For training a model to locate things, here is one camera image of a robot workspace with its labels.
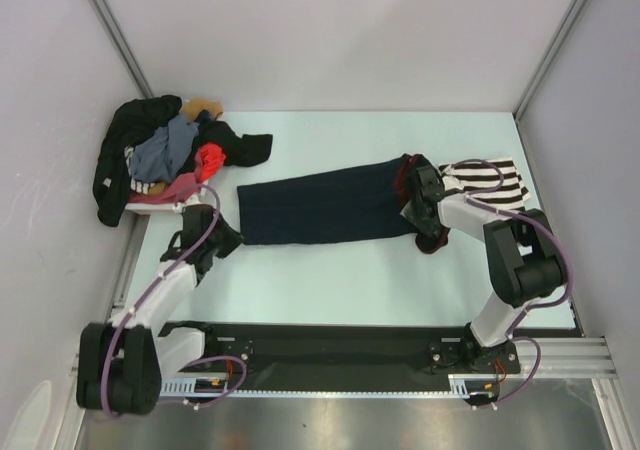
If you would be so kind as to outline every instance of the striped shirt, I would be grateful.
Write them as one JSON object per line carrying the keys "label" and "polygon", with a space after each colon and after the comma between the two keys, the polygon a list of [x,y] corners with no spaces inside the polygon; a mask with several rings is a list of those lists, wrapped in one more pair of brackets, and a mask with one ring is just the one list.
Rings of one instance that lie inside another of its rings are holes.
{"label": "striped shirt", "polygon": [[[513,158],[504,157],[487,160],[497,166],[504,176],[502,187],[489,193],[476,193],[474,198],[504,210],[524,210],[524,203],[531,198]],[[459,188],[464,192],[495,187],[500,177],[493,168],[483,167],[479,163],[464,163],[453,168],[451,164],[440,165],[443,177],[450,177],[447,187]]]}

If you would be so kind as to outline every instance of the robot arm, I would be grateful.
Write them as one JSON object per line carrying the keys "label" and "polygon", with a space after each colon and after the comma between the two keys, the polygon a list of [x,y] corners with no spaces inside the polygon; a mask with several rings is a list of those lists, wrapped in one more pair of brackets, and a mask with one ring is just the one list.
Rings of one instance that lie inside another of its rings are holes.
{"label": "robot arm", "polygon": [[[565,263],[539,229],[470,205],[460,190],[447,189],[430,165],[413,170],[406,184],[411,195],[410,221],[423,235],[436,241],[444,228],[458,229],[485,244],[493,293],[466,325],[455,359],[466,370],[492,365],[512,345],[510,333],[526,308],[567,282]],[[523,214],[549,229],[542,211]]]}
{"label": "robot arm", "polygon": [[[492,373],[498,358],[504,357],[505,352],[515,352],[509,333],[526,307],[551,295],[566,282],[564,263],[551,242],[535,227],[469,205],[459,190],[446,188],[434,167],[427,165],[415,169],[408,175],[406,184],[411,195],[410,221],[422,235],[439,241],[442,232],[452,228],[485,244],[494,290],[480,314],[465,327],[461,342],[455,346],[446,345],[452,352],[454,365],[432,368],[451,372],[459,365],[467,372]],[[541,211],[531,210],[525,214],[549,228]],[[165,270],[205,233],[213,219],[213,208],[209,205],[187,206],[182,218],[183,229],[173,236],[162,256],[159,275],[164,275]],[[178,237],[180,245],[175,246]],[[160,330],[178,304],[212,267],[214,256],[226,257],[241,242],[241,235],[220,216],[204,243],[163,277],[140,308],[135,312],[125,309],[107,323],[92,323],[84,329],[76,391],[79,406],[102,408],[101,380],[107,349],[116,329],[127,320],[110,365],[109,406],[119,413],[141,415],[154,408],[162,380],[173,377],[181,368],[201,357],[205,343],[203,333],[198,330],[178,328],[166,337],[159,337]],[[520,251],[524,247],[530,249],[525,255]],[[430,345],[430,352],[435,356],[435,352],[442,353],[443,350]]]}
{"label": "robot arm", "polygon": [[[127,320],[111,361],[107,398],[118,413],[145,415],[155,406],[163,379],[173,377],[204,351],[204,334],[177,328],[159,337],[178,304],[202,281],[213,266],[213,258],[225,258],[242,236],[219,216],[208,238],[166,275],[166,270],[202,236],[213,220],[210,205],[190,205],[182,214],[183,228],[177,232],[160,259],[157,288],[133,312],[124,309],[107,323],[91,323],[82,332],[78,361],[76,401],[80,407],[102,409],[101,380],[107,349],[123,320]],[[178,237],[180,244],[175,245]]]}

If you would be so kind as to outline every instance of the black garment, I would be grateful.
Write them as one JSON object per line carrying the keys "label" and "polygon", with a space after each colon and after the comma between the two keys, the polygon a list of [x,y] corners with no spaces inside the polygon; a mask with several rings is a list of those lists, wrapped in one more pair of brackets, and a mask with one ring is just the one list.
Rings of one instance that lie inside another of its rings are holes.
{"label": "black garment", "polygon": [[105,225],[117,227],[129,201],[131,176],[125,163],[125,148],[139,145],[153,136],[156,128],[167,126],[180,107],[180,97],[164,95],[133,100],[116,110],[102,141],[93,180],[98,218]]}
{"label": "black garment", "polygon": [[353,242],[416,233],[394,182],[409,155],[374,165],[238,187],[245,245]]}
{"label": "black garment", "polygon": [[196,153],[206,143],[215,143],[225,154],[224,165],[253,167],[269,160],[273,135],[243,135],[238,137],[227,122],[220,120],[204,121],[199,133],[193,139],[191,154],[179,173],[190,173],[196,168]]}

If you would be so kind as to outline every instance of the navy blue cloth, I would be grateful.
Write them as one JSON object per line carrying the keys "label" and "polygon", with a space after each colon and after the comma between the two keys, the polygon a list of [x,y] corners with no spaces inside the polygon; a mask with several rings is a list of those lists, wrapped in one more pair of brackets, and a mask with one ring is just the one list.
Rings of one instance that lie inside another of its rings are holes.
{"label": "navy blue cloth", "polygon": [[238,187],[245,245],[321,244],[416,233],[394,182],[408,155],[374,165]]}

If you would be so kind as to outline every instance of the brown cloth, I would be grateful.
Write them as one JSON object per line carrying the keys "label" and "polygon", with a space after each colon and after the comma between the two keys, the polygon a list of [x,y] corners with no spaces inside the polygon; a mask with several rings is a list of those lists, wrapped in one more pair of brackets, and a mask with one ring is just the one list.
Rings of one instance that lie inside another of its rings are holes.
{"label": "brown cloth", "polygon": [[187,120],[193,122],[202,110],[209,110],[214,120],[217,120],[224,111],[220,102],[211,102],[204,98],[194,98],[182,106],[180,113],[186,113]]}

